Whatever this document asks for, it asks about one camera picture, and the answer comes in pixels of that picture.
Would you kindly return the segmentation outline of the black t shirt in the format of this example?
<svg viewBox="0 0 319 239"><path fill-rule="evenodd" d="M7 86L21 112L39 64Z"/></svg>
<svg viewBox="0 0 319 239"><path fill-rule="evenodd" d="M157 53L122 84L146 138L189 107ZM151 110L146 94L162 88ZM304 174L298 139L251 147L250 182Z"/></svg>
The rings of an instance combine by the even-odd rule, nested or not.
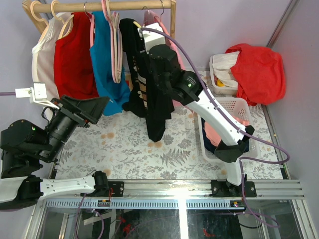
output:
<svg viewBox="0 0 319 239"><path fill-rule="evenodd" d="M121 19L119 28L133 84L129 101L122 104L122 108L145 118L149 139L158 142L165 132L166 121L171 119L174 111L172 99L163 94L155 84L150 73L150 59L134 20Z"/></svg>

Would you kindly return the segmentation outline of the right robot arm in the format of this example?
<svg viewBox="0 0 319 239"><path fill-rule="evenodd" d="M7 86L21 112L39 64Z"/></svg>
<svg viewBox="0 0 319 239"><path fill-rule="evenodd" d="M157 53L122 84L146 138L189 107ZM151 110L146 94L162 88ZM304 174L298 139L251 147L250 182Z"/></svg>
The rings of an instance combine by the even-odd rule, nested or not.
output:
<svg viewBox="0 0 319 239"><path fill-rule="evenodd" d="M221 138L208 149L227 170L225 182L212 184L212 193L219 197L239 197L245 191L247 177L241 172L239 157L249 149L249 137L255 129L232 117L216 100L199 77L181 69L177 53L165 44L147 50L150 71L155 84L165 94L196 112Z"/></svg>

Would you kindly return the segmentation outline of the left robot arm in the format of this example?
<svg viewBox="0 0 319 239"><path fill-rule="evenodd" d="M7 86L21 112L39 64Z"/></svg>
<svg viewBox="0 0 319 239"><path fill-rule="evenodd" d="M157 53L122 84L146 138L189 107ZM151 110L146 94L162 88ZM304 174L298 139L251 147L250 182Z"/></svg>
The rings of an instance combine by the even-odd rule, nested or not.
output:
<svg viewBox="0 0 319 239"><path fill-rule="evenodd" d="M55 163L77 127L97 124L109 97L79 100L68 96L53 98L53 117L45 128L27 120L17 120L0 133L0 209L19 210L46 198L68 194L102 197L109 192L106 173L93 171L85 177L41 179L33 173L43 163Z"/></svg>

